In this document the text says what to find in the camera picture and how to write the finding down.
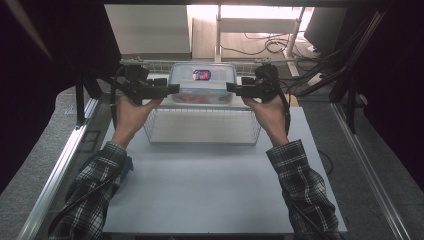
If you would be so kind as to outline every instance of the clear plastic box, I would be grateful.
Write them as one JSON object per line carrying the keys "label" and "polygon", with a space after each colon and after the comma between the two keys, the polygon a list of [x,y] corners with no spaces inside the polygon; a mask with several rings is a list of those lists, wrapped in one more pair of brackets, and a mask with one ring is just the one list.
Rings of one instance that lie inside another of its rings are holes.
{"label": "clear plastic box", "polygon": [[149,142],[255,145],[261,127],[226,82],[237,83],[233,65],[176,63],[169,83],[180,84],[180,93],[150,113],[144,124]]}

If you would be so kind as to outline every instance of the wire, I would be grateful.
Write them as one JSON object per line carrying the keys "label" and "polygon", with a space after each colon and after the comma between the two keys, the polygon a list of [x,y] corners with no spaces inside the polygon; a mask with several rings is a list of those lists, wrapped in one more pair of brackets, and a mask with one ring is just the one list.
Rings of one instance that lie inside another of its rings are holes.
{"label": "wire", "polygon": [[115,77],[113,78],[113,82],[110,85],[110,112],[112,114],[113,127],[116,128],[116,89],[118,83],[118,77],[122,70],[124,70],[124,66],[121,66],[118,71],[116,71]]}
{"label": "wire", "polygon": [[281,184],[281,188],[283,189],[283,197],[284,194],[287,195],[288,202],[293,206],[294,210],[322,237],[322,239],[330,240],[327,234],[320,229],[306,214],[300,209],[295,201],[290,197],[290,192],[285,188],[283,184]]}
{"label": "wire", "polygon": [[[244,36],[247,39],[252,39],[252,40],[265,40],[265,39],[267,39],[267,41],[265,41],[265,43],[264,43],[265,44],[264,48],[261,51],[254,52],[254,53],[243,52],[243,51],[240,51],[238,49],[227,48],[227,47],[224,47],[222,45],[220,45],[220,47],[222,49],[225,49],[225,50],[228,50],[228,51],[234,51],[234,52],[238,52],[238,53],[245,54],[245,55],[251,55],[251,56],[258,55],[260,53],[263,53],[264,51],[268,51],[270,53],[277,54],[277,53],[283,52],[287,48],[287,44],[288,44],[289,40],[277,38],[277,37],[285,36],[285,35],[287,35],[287,34],[277,34],[277,35],[273,35],[273,36],[271,36],[271,34],[269,34],[268,37],[249,37],[249,36],[247,36],[246,33],[244,33]],[[277,51],[271,50],[270,46],[272,46],[272,45],[277,45],[277,46],[280,47],[280,49],[277,50]]]}
{"label": "wire", "polygon": [[287,80],[296,80],[296,82],[292,83],[290,86],[287,87],[287,91],[286,91],[287,93],[290,93],[296,96],[296,92],[299,86],[307,83],[314,75],[319,73],[322,70],[322,68],[323,68],[322,64],[317,64],[313,68],[309,69],[304,75],[302,75],[299,78],[295,78],[295,79],[277,78],[277,80],[279,80],[280,82],[287,81]]}
{"label": "wire", "polygon": [[342,46],[337,51],[335,51],[335,52],[333,52],[333,53],[331,53],[327,56],[319,57],[319,58],[317,58],[317,60],[318,61],[329,61],[331,58],[338,56],[338,58],[334,59],[333,61],[340,61],[340,59],[342,59],[344,57],[344,55],[347,53],[347,50],[350,48],[352,43],[356,39],[358,39],[358,37],[360,37],[361,34],[365,31],[365,29],[368,26],[368,23],[372,19],[372,16],[373,16],[372,13],[374,13],[374,11],[376,11],[376,10],[373,9],[368,13],[367,17],[365,17],[365,19],[360,23],[360,25],[358,26],[356,31],[350,36],[350,38],[346,42],[344,42],[342,44]]}
{"label": "wire", "polygon": [[333,160],[325,152],[323,152],[319,149],[318,149],[318,153],[324,155],[328,159],[328,162],[330,163],[330,170],[328,170],[328,172],[326,172],[327,176],[329,176],[333,172],[333,169],[334,169]]}
{"label": "wire", "polygon": [[302,66],[299,65],[300,62],[317,62],[317,61],[315,61],[315,60],[313,60],[311,58],[306,58],[306,57],[301,58],[301,59],[298,59],[297,61],[295,61],[295,64],[296,64],[296,67],[297,68],[299,68],[299,69],[301,69],[301,70],[303,70],[305,72],[309,72],[309,71],[311,71],[313,69],[313,67],[311,69],[305,69],[305,68],[303,68]]}
{"label": "wire", "polygon": [[285,129],[286,129],[286,133],[288,134],[289,133],[289,129],[290,129],[290,122],[291,122],[290,104],[288,103],[288,101],[286,99],[286,96],[284,95],[283,90],[281,90],[280,82],[277,79],[273,78],[271,76],[271,74],[268,73],[267,71],[256,69],[255,70],[255,74],[258,73],[258,72],[260,72],[261,74],[263,74],[266,79],[268,79],[269,81],[272,82],[272,84],[274,84],[274,86],[276,86],[276,87],[278,86],[277,87],[278,96],[280,97],[280,99],[281,99],[281,101],[283,103],[283,106],[284,106],[284,117],[286,119],[286,121],[285,121]]}
{"label": "wire", "polygon": [[68,214],[72,209],[74,209],[78,204],[85,201],[88,197],[93,195],[94,193],[100,191],[104,187],[108,186],[113,180],[115,180],[119,174],[121,174],[122,170],[124,169],[125,164],[121,164],[116,172],[114,172],[109,178],[105,179],[103,182],[100,182],[99,185],[93,189],[91,189],[89,192],[87,192],[84,196],[80,197],[79,199],[75,200],[74,202],[70,203],[68,206],[66,206],[64,209],[62,209],[58,215],[53,219],[53,221],[50,223],[50,227],[48,229],[48,236],[50,236],[53,233],[53,230],[57,227],[60,220],[65,217],[66,214]]}
{"label": "wire", "polygon": [[[283,81],[279,81],[280,84],[283,84],[287,89],[289,89],[289,85],[287,85],[287,83],[283,82]],[[290,91],[287,92],[287,94],[289,95],[289,106],[291,106],[291,93]]]}

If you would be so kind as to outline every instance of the white table surface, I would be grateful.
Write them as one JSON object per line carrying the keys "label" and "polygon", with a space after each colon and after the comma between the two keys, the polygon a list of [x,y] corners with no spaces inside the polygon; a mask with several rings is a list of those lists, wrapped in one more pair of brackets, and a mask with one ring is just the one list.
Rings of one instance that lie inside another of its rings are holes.
{"label": "white table surface", "polygon": [[[291,114],[289,139],[302,139],[310,166],[325,180],[344,232],[303,109],[291,107]],[[112,134],[111,124],[105,142]],[[256,146],[150,144],[140,130],[127,149],[134,171],[110,202],[104,232],[293,233],[277,175],[265,154],[270,148],[263,130]]]}

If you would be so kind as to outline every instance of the white wall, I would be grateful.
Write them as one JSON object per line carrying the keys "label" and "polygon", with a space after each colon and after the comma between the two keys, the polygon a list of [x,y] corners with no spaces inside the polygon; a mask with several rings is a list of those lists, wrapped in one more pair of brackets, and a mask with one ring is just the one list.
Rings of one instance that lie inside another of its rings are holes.
{"label": "white wall", "polygon": [[190,53],[187,6],[105,5],[121,54]]}

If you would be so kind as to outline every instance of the plaid sleeve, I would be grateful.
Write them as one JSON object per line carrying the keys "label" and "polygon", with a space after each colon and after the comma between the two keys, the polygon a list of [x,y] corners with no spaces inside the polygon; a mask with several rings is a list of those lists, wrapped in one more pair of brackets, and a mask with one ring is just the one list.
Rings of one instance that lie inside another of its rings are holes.
{"label": "plaid sleeve", "polygon": [[335,207],[328,200],[323,178],[310,168],[301,140],[274,147],[266,152],[274,167],[296,240],[323,239],[302,217],[303,212],[329,239],[342,239],[338,232]]}
{"label": "plaid sleeve", "polygon": [[[113,142],[108,142],[89,164],[82,169],[72,183],[64,209],[80,199],[90,190],[99,186],[124,164],[126,150]],[[99,193],[90,195],[54,226],[49,239],[101,239],[109,201],[120,184],[120,176]]]}

